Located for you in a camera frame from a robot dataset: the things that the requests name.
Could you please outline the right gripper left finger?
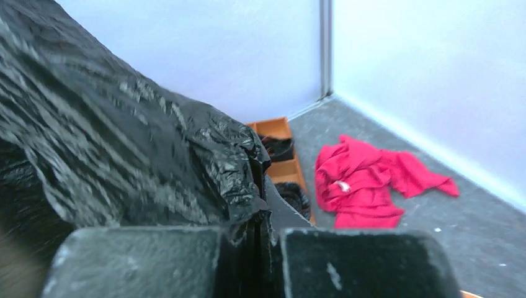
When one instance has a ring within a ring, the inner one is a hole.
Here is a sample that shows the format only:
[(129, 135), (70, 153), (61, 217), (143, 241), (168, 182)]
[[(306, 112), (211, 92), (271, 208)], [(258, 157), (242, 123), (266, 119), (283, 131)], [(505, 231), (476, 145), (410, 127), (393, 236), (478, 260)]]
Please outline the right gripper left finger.
[(42, 297), (251, 297), (251, 246), (221, 227), (82, 228), (59, 247)]

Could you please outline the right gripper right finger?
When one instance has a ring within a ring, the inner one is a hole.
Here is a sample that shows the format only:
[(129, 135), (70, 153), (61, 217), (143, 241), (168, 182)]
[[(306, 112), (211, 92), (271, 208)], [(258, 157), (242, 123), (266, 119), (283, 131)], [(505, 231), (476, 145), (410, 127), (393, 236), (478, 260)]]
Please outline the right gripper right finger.
[(269, 177), (264, 193), (271, 210), (262, 230), (270, 268), (262, 297), (461, 297), (447, 255), (430, 234), (316, 228)]

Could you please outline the black plastic trash bag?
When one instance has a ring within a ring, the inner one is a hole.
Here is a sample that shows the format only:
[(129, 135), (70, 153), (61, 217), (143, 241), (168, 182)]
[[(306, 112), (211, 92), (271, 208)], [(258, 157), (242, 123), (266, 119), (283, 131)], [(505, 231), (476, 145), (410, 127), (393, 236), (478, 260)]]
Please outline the black plastic trash bag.
[(114, 55), (55, 1), (1, 2), (1, 238), (49, 262), (83, 227), (269, 215), (257, 135)]

